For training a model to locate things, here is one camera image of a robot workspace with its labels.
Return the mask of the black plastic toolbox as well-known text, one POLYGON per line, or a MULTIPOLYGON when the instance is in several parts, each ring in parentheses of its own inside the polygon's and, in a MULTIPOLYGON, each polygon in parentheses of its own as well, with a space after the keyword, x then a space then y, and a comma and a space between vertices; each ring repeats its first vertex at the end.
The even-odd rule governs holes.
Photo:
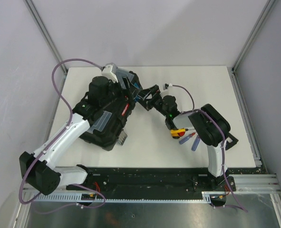
MULTIPOLYGON (((137 74, 133 71, 118 68, 116 76, 123 89, 125 88, 123 77, 128 78, 131 89, 142 88, 137 74)), ((112 150, 119 141, 127 118, 136 106, 136 100, 109 104, 110 82, 112 81, 104 76, 94 77, 84 97, 73 108, 73 113, 81 115, 90 125, 90 128, 80 135, 80 139, 106 151, 112 150)))

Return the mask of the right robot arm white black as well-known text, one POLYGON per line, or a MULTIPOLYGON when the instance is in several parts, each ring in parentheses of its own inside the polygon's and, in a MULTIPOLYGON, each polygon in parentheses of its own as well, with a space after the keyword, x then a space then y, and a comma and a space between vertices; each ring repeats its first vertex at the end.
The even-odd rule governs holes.
POLYGON ((228 180, 228 168, 225 164, 225 151, 238 142, 230 134, 228 121, 211 105, 199 109, 180 112, 176 98, 171 95, 161 96, 159 86, 155 85, 137 93, 137 101, 146 110, 156 109, 165 117, 165 125, 179 137, 182 131, 193 128, 198 138, 207 146, 208 151, 208 187, 219 190, 228 180))

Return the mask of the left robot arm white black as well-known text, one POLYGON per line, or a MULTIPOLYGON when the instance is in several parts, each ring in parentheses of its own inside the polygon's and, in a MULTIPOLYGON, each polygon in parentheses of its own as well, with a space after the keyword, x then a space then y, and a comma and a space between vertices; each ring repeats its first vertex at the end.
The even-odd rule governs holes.
POLYGON ((124 144, 124 127, 136 105, 138 89, 128 77, 115 81, 105 76, 94 77, 82 99, 69 108, 69 119, 62 128, 34 152, 24 152, 19 157, 22 182, 43 195, 72 184, 90 189, 93 178, 85 166, 59 168, 57 163, 78 138, 106 151, 116 143, 124 144))

